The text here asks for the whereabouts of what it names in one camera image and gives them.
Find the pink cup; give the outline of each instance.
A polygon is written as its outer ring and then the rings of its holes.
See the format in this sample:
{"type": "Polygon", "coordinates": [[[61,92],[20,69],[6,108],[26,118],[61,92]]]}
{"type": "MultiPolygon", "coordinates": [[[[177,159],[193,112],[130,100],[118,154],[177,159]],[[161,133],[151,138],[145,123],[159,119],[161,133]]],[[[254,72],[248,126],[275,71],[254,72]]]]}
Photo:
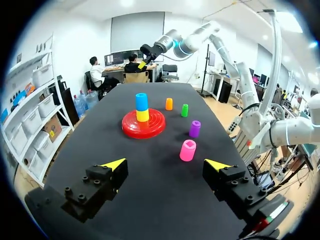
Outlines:
{"type": "Polygon", "coordinates": [[[197,144],[193,140],[185,140],[180,151],[180,159],[189,162],[194,158],[197,144]]]}

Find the office chair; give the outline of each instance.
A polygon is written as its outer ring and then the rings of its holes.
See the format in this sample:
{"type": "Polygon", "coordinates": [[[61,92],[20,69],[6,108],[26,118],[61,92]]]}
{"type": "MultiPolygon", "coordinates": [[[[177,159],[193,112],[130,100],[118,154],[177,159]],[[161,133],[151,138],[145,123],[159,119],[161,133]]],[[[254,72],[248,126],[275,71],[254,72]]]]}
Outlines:
{"type": "Polygon", "coordinates": [[[123,74],[125,84],[133,83],[148,83],[149,82],[149,72],[137,72],[137,73],[124,73],[123,74]]]}
{"type": "Polygon", "coordinates": [[[232,107],[234,107],[234,108],[236,108],[236,109],[239,109],[239,110],[242,110],[243,108],[239,105],[240,100],[241,100],[241,92],[240,92],[239,89],[238,89],[236,92],[237,92],[238,94],[240,94],[240,97],[239,97],[238,103],[237,103],[237,104],[232,104],[232,107]]]}
{"type": "Polygon", "coordinates": [[[161,80],[165,81],[165,82],[178,81],[179,77],[178,77],[178,67],[177,67],[177,65],[167,65],[167,64],[162,65],[162,77],[161,77],[161,80]]]}
{"type": "Polygon", "coordinates": [[[102,86],[102,81],[98,81],[98,82],[100,82],[100,86],[98,86],[98,87],[95,86],[94,82],[92,81],[90,71],[87,71],[84,74],[84,80],[85,80],[86,87],[88,88],[88,90],[98,92],[99,101],[104,97],[104,92],[108,93],[111,90],[111,86],[108,86],[108,87],[102,86]]]}

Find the ceiling light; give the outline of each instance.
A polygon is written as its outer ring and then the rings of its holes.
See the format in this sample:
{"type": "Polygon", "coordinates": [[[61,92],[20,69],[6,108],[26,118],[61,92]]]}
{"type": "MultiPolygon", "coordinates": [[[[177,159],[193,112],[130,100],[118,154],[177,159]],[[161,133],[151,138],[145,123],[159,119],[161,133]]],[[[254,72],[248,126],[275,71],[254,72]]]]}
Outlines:
{"type": "Polygon", "coordinates": [[[315,48],[316,46],[318,46],[318,42],[317,42],[317,41],[314,41],[314,42],[310,43],[309,48],[310,48],[310,49],[313,49],[313,48],[315,48]]]}
{"type": "Polygon", "coordinates": [[[319,78],[317,74],[313,74],[313,73],[308,73],[308,78],[310,79],[311,82],[313,82],[314,84],[319,84],[319,78]]]}
{"type": "Polygon", "coordinates": [[[290,57],[288,57],[288,56],[283,56],[283,61],[284,61],[285,63],[290,62],[290,57]]]}
{"type": "Polygon", "coordinates": [[[131,7],[134,4],[134,0],[120,0],[120,3],[123,7],[131,7]]]}
{"type": "Polygon", "coordinates": [[[186,4],[193,9],[199,9],[202,5],[201,1],[186,0],[186,4]]]}
{"type": "Polygon", "coordinates": [[[287,31],[303,33],[297,19],[291,13],[278,11],[276,13],[276,19],[280,23],[281,27],[287,31]]]}

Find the water bottle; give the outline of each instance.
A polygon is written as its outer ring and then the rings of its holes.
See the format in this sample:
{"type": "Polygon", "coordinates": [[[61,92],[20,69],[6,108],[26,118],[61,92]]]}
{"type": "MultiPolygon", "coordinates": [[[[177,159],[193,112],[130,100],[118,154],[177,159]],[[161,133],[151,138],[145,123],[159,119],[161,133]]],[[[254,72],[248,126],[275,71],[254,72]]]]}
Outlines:
{"type": "Polygon", "coordinates": [[[84,95],[82,90],[80,90],[80,95],[78,97],[79,97],[79,99],[82,101],[82,103],[84,105],[84,110],[87,111],[89,108],[88,108],[88,104],[86,102],[86,96],[84,95]]]}
{"type": "Polygon", "coordinates": [[[88,90],[88,94],[85,97],[88,108],[91,109],[99,102],[98,93],[96,91],[88,90]]]}
{"type": "Polygon", "coordinates": [[[78,98],[77,95],[74,95],[73,104],[75,106],[76,113],[78,114],[79,118],[81,118],[85,114],[85,106],[83,101],[78,98]]]}

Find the wooden floor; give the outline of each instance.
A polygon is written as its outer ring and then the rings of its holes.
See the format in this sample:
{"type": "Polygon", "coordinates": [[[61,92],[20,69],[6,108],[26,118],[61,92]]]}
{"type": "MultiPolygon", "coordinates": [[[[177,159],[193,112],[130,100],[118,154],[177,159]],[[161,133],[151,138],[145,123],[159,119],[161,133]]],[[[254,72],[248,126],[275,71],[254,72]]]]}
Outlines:
{"type": "MultiPolygon", "coordinates": [[[[240,110],[232,107],[232,104],[236,104],[238,102],[233,97],[230,97],[228,103],[220,103],[214,100],[212,97],[205,98],[204,101],[217,116],[225,129],[229,126],[234,117],[240,113],[240,110]]],[[[239,128],[233,133],[233,135],[236,135],[238,131],[239,128]]],[[[319,159],[319,156],[313,156],[313,159],[316,161],[319,159]]],[[[268,170],[268,165],[263,165],[262,167],[266,167],[266,170],[268,170]]],[[[295,177],[291,179],[289,183],[284,185],[282,189],[279,190],[280,194],[294,202],[293,210],[291,210],[287,218],[279,226],[281,236],[289,231],[297,222],[299,216],[306,208],[308,202],[314,194],[319,180],[319,174],[317,174],[315,171],[308,173],[308,169],[302,169],[295,177]]],[[[38,184],[32,180],[22,168],[18,167],[15,176],[14,187],[19,197],[23,200],[26,193],[38,187],[38,184]]],[[[272,199],[275,196],[276,194],[271,194],[268,196],[268,198],[272,199]]]]}

